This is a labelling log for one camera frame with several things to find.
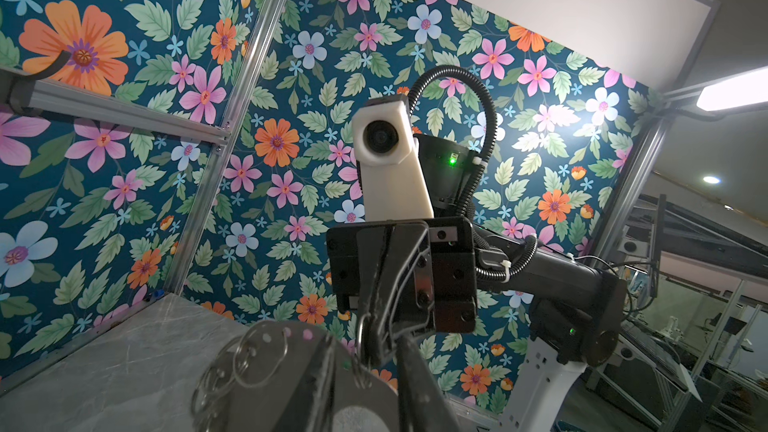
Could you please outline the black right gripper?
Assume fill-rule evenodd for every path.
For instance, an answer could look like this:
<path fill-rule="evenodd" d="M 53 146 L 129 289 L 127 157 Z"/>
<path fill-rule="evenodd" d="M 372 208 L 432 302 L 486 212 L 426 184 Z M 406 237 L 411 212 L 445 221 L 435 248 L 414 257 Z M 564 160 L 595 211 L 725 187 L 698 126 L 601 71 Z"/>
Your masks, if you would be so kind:
<path fill-rule="evenodd" d="M 403 333 L 474 330 L 472 226 L 462 217 L 344 224 L 326 247 L 339 309 L 358 315 L 359 359 L 380 366 Z"/>

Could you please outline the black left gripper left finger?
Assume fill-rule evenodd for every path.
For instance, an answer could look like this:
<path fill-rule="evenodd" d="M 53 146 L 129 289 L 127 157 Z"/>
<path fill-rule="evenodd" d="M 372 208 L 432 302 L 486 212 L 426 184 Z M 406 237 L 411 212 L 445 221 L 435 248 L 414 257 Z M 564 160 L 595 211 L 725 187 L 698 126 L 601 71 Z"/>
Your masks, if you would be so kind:
<path fill-rule="evenodd" d="M 326 336 L 315 350 L 289 401 L 288 431 L 332 430 L 335 376 L 335 342 Z"/>

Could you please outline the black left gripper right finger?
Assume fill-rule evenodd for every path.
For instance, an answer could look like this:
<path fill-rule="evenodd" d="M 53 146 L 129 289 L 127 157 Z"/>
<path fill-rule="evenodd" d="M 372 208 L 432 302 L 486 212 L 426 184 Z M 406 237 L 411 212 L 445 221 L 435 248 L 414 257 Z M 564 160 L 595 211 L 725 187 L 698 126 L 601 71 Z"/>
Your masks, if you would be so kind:
<path fill-rule="evenodd" d="M 402 336 L 396 344 L 399 430 L 459 432 L 457 416 L 422 358 L 416 341 Z"/>

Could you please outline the metal keyring holder red handle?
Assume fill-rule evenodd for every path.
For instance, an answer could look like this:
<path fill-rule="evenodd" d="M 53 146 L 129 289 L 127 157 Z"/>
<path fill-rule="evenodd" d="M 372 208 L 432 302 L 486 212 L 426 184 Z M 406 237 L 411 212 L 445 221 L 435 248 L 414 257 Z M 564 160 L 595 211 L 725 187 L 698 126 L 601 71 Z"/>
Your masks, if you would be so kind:
<path fill-rule="evenodd" d="M 331 431 L 396 431 L 398 397 L 356 363 L 349 346 L 319 326 L 261 321 L 230 340 L 191 399 L 196 431 L 288 431 L 289 401 L 315 350 L 334 339 L 336 376 Z"/>

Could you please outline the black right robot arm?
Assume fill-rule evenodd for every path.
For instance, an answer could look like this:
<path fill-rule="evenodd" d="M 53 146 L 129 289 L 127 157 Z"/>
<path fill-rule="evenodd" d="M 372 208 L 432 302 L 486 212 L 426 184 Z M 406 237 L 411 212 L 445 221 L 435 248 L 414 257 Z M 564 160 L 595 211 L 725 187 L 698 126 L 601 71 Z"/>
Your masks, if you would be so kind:
<path fill-rule="evenodd" d="M 483 107 L 479 151 L 412 131 L 416 102 L 444 78 L 462 82 Z M 487 88 L 468 70 L 428 70 L 407 95 L 369 100 L 351 127 L 365 216 L 330 229 L 326 247 L 339 309 L 357 316 L 357 385 L 368 388 L 371 370 L 395 361 L 399 428 L 457 430 L 419 341 L 472 332 L 481 290 L 529 293 L 523 368 L 495 427 L 551 430 L 577 378 L 613 354 L 626 282 L 549 251 L 535 234 L 508 237 L 473 223 L 470 206 L 496 146 L 497 117 Z"/>

